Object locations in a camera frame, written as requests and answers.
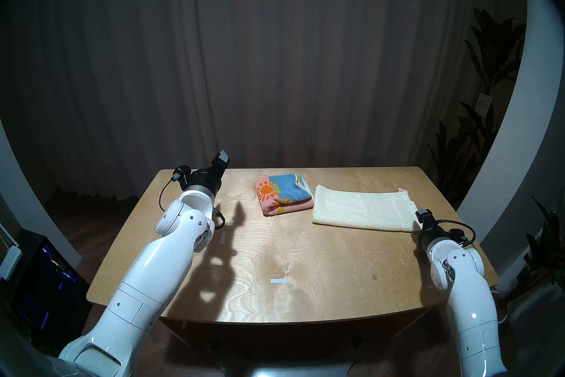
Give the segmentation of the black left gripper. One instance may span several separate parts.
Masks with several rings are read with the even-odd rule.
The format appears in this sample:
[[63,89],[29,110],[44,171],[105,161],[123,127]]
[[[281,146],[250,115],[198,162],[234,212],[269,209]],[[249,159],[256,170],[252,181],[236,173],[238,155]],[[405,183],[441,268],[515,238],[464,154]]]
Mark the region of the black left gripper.
[[212,194],[218,194],[222,186],[222,177],[230,163],[229,156],[225,150],[218,152],[215,160],[208,168],[197,169],[189,176],[189,189],[200,186]]

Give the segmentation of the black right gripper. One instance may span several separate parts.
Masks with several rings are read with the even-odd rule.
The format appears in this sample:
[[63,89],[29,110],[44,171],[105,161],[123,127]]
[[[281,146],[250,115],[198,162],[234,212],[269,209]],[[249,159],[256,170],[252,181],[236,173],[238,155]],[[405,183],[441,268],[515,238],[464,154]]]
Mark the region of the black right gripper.
[[418,222],[423,225],[418,237],[418,245],[421,249],[428,249],[430,244],[434,245],[433,242],[437,239],[447,239],[447,233],[436,222],[431,210],[418,210],[415,215]]

